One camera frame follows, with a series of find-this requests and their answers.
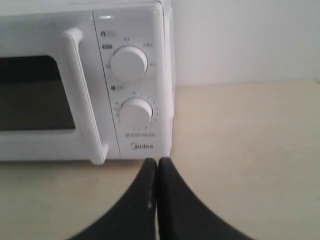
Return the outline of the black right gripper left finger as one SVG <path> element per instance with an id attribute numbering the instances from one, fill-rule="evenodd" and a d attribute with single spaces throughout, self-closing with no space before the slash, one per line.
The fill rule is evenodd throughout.
<path id="1" fill-rule="evenodd" d="M 155 240 L 157 162 L 146 158 L 121 198 L 71 240 Z"/>

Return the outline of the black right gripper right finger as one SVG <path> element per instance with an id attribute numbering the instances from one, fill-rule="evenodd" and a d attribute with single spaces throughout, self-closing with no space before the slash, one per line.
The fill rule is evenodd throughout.
<path id="1" fill-rule="evenodd" d="M 212 212 L 189 188 L 173 161 L 157 170 L 157 218 L 161 240 L 250 240 Z"/>

